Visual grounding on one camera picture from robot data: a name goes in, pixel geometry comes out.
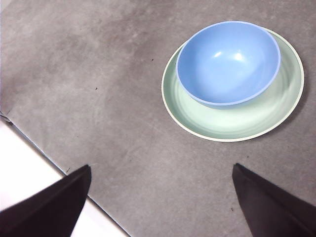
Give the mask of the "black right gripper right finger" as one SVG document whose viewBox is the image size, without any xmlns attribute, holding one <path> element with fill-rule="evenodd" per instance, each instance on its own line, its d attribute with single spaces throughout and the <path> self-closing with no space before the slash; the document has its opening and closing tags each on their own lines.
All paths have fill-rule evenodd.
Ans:
<svg viewBox="0 0 316 237">
<path fill-rule="evenodd" d="M 314 237 L 316 208 L 236 163 L 237 198 L 254 237 Z"/>
</svg>

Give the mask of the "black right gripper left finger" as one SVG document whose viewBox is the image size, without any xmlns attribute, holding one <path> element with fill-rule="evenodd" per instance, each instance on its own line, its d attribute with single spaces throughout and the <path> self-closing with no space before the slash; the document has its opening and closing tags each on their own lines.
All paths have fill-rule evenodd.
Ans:
<svg viewBox="0 0 316 237">
<path fill-rule="evenodd" d="M 0 213 L 2 237 L 69 237 L 84 207 L 91 168 L 84 165 Z"/>
</svg>

